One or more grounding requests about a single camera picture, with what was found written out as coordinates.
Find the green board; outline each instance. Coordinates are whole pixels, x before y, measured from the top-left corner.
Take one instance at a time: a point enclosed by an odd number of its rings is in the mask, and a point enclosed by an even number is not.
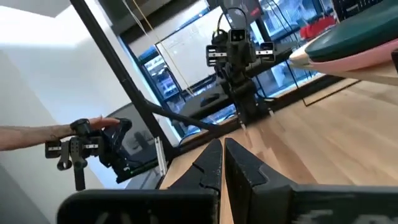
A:
[[[383,0],[337,24],[305,52],[314,62],[352,56],[398,39],[398,0]]]

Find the pink board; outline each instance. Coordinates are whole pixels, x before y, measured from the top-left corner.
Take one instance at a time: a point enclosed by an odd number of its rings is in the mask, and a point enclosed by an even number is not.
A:
[[[329,62],[313,62],[310,60],[310,64],[315,70],[323,73],[347,72],[390,61],[392,60],[391,52],[395,49],[398,49],[398,39],[349,57]]]

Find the human arm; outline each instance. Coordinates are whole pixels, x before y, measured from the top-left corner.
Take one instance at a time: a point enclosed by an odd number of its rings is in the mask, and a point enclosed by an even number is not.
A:
[[[93,118],[90,124],[93,129],[116,125],[119,120],[114,118]],[[44,127],[0,126],[0,151],[10,151],[56,141],[74,135],[69,125]]]

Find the robot controller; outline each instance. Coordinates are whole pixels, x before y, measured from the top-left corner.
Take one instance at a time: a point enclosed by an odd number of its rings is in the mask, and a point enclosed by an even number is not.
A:
[[[125,118],[118,118],[120,123],[115,127],[104,130],[92,130],[88,119],[79,119],[70,124],[75,136],[69,141],[52,141],[45,143],[45,157],[47,159],[60,158],[58,170],[73,167],[75,172],[76,190],[84,190],[84,168],[88,165],[86,158],[99,157],[105,167],[112,167],[117,175],[116,182],[121,183],[133,176],[129,161],[119,152],[126,133],[132,123]]]

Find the yellow cable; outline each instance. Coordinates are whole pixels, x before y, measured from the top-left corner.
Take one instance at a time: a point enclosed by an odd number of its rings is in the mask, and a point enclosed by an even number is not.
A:
[[[133,1],[133,3],[136,5],[136,7],[137,7],[139,13],[141,13],[141,15],[143,16],[143,18],[145,19],[145,21],[146,21],[146,23],[148,24],[148,26],[149,26],[149,28],[151,29],[151,31],[155,34],[155,36],[156,36],[157,41],[159,42],[159,44],[163,47],[163,49],[165,49],[167,56],[169,56],[169,58],[171,59],[173,65],[174,65],[174,67],[177,69],[177,71],[178,71],[178,73],[180,74],[182,80],[183,80],[184,83],[186,84],[188,93],[189,93],[192,97],[194,97],[193,91],[192,91],[191,88],[189,87],[190,85],[188,85],[188,82],[186,81],[186,79],[184,78],[184,76],[182,75],[182,73],[180,72],[180,70],[178,69],[178,67],[176,66],[176,64],[175,64],[175,62],[174,62],[174,60],[173,60],[173,58],[172,58],[172,57],[170,56],[170,54],[169,54],[169,51],[164,47],[163,43],[160,41],[159,36],[156,34],[154,28],[153,28],[152,25],[149,23],[149,21],[147,20],[146,16],[144,15],[144,13],[141,11],[141,8],[138,6],[136,0],[132,0],[132,1]],[[156,49],[157,53],[158,53],[159,55],[161,55],[161,53],[159,52],[159,50],[157,49],[157,47],[155,47],[155,49]]]

